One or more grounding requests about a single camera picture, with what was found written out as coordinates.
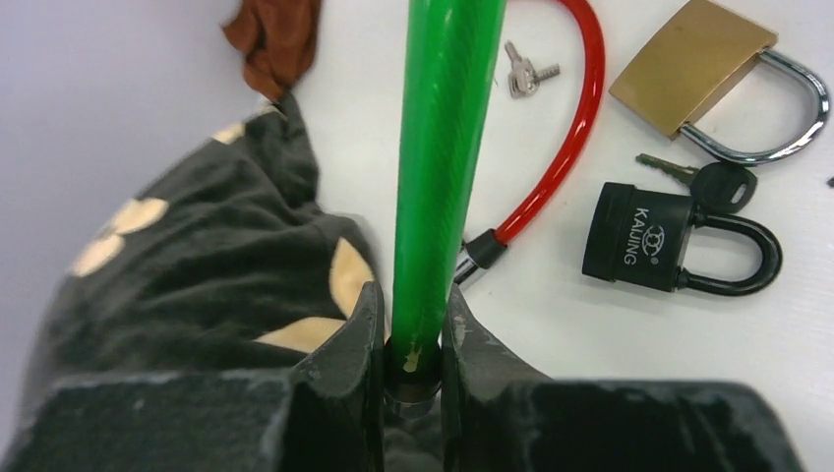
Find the key blade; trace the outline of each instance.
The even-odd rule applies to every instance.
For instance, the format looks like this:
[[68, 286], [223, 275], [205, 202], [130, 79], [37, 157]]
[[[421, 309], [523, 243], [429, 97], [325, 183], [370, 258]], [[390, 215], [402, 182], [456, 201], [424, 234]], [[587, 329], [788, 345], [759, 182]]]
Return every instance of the key blade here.
[[659, 157], [655, 157], [649, 154], [640, 154], [635, 159], [640, 164], [643, 164], [646, 167], [651, 167], [655, 170], [659, 170], [664, 174], [677, 180], [678, 182], [681, 182], [682, 184], [686, 185], [687, 187], [689, 187], [692, 184], [692, 181], [695, 179], [695, 174], [698, 173], [698, 169], [695, 167], [686, 167], [683, 165], [678, 165], [674, 162], [663, 160]]
[[504, 43], [504, 50], [506, 51], [506, 55], [509, 56], [510, 62], [516, 63], [522, 61], [521, 54], [518, 54], [518, 50], [515, 49], [515, 44], [512, 41]]

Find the white table surface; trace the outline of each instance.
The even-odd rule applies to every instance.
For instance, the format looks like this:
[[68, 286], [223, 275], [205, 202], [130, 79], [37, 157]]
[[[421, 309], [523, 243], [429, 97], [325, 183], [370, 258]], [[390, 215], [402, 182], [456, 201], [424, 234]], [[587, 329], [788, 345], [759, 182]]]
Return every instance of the white table surface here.
[[[592, 0], [608, 45], [610, 84], [684, 0]], [[390, 287], [407, 3], [329, 0], [316, 64], [296, 89], [322, 166], [321, 201], [363, 215], [377, 232]], [[31, 0], [0, 7], [0, 443], [8, 439], [27, 345], [65, 267], [133, 192], [206, 136], [251, 110], [239, 57], [217, 25], [237, 2]], [[834, 85], [832, 9], [824, 0], [724, 0], [780, 33], [778, 50]], [[511, 100], [499, 58], [472, 204], [475, 236], [523, 199], [561, 144], [578, 101], [582, 49], [567, 11], [510, 0], [503, 40], [534, 64], [562, 65], [530, 99]], [[803, 124], [803, 91], [756, 69], [699, 125], [730, 145], [780, 144]], [[92, 146], [90, 141], [105, 143]], [[581, 161], [506, 257], [466, 292], [505, 344], [560, 379], [724, 380], [753, 386], [776, 409], [809, 470], [834, 463], [834, 130], [788, 161], [756, 170], [742, 215], [770, 227], [785, 250], [777, 282], [724, 299], [664, 294], [581, 275], [590, 219], [606, 181], [679, 192], [633, 162], [710, 159], [669, 143], [608, 95]], [[750, 244], [709, 231], [685, 265], [742, 277]]]
[[[593, 0], [606, 36], [609, 85], [684, 0]], [[297, 95], [322, 165], [322, 203], [364, 215], [382, 242], [391, 283], [407, 2], [330, 1], [315, 68]], [[777, 49], [834, 85], [830, 3], [725, 0], [780, 33]], [[547, 1], [509, 1], [502, 41], [562, 75], [531, 98], [506, 90], [499, 57], [469, 208], [470, 237], [498, 225], [538, 180], [565, 136], [578, 101], [583, 54], [572, 17]], [[729, 145], [760, 150], [805, 125], [802, 88], [758, 67], [698, 125]], [[634, 163], [640, 152], [674, 162], [711, 161], [685, 139], [670, 143], [605, 95], [581, 161], [506, 257], [466, 292], [474, 314], [524, 360], [560, 379], [723, 380], [749, 384], [782, 418], [804, 464], [834, 463], [834, 130], [787, 161], [756, 169], [758, 192], [741, 215], [779, 237], [778, 280], [739, 299], [666, 294], [580, 273], [603, 183], [678, 193], [671, 179]], [[726, 233], [696, 231], [685, 266], [743, 278], [755, 247]]]

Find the metal shackle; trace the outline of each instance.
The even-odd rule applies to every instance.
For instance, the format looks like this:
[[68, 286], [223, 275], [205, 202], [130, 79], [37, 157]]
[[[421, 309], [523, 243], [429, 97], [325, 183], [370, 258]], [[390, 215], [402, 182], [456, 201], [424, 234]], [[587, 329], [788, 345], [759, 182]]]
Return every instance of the metal shackle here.
[[813, 71], [770, 48], [763, 49], [759, 53], [758, 58], [764, 64], [799, 81], [813, 94], [816, 101], [816, 115], [806, 131], [780, 147], [759, 152], [743, 152], [718, 143], [691, 123], [684, 123], [681, 126], [682, 135], [692, 140], [696, 145], [709, 152], [715, 158], [745, 167], [754, 167], [769, 162], [776, 162], [805, 148], [822, 131], [825, 123], [828, 121], [828, 112], [831, 108], [828, 89]]

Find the red cable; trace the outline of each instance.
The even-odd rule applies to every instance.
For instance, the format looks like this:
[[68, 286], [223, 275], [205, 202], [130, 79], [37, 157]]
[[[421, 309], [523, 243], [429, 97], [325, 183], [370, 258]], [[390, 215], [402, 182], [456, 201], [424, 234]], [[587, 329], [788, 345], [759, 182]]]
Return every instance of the red cable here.
[[582, 33], [585, 46], [585, 78], [579, 106], [570, 124], [565, 142], [557, 152], [545, 175], [524, 202], [496, 230], [496, 239], [503, 245], [515, 239], [542, 210], [579, 159], [597, 117], [605, 80], [605, 43], [602, 29], [587, 0], [556, 0], [564, 4]]

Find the beige spot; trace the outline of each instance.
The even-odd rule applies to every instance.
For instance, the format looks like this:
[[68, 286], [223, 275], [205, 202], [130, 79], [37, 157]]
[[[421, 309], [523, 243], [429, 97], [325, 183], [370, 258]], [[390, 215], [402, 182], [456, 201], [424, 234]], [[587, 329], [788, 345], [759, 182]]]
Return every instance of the beige spot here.
[[287, 116], [283, 114], [283, 112], [279, 110], [278, 107], [275, 106], [275, 104], [270, 102], [269, 100], [265, 100], [261, 103], [261, 109], [258, 110], [258, 114], [256, 114], [255, 117], [263, 116], [268, 113], [277, 113], [284, 121], [287, 121]]
[[168, 202], [160, 199], [130, 200], [116, 214], [111, 227], [116, 234], [130, 234], [160, 221], [168, 211]]
[[96, 239], [89, 243], [72, 266], [72, 273], [77, 277], [85, 277], [99, 270], [113, 260], [125, 246], [125, 240], [111, 234], [104, 239]]
[[125, 247], [122, 235], [143, 230], [156, 223], [168, 210], [168, 202], [160, 199], [129, 200], [110, 222], [101, 228], [105, 233], [84, 249], [70, 271], [77, 277], [85, 277], [112, 261]]
[[420, 354], [423, 353], [423, 348], [421, 347], [418, 350], [414, 350], [414, 343], [411, 343], [411, 352], [405, 356], [405, 365], [402, 366], [402, 370], [408, 373], [414, 372], [417, 370], [417, 364], [420, 363]]
[[246, 133], [246, 125], [243, 123], [235, 123], [234, 125], [226, 128], [223, 131], [216, 133], [212, 136], [213, 139], [220, 141], [225, 145], [231, 145], [234, 143], [235, 140], [240, 138]]
[[309, 317], [255, 339], [264, 344], [310, 354], [336, 333], [344, 322], [330, 318]]
[[330, 295], [341, 313], [350, 318], [365, 282], [374, 280], [371, 268], [359, 251], [346, 239], [339, 238], [330, 263]]

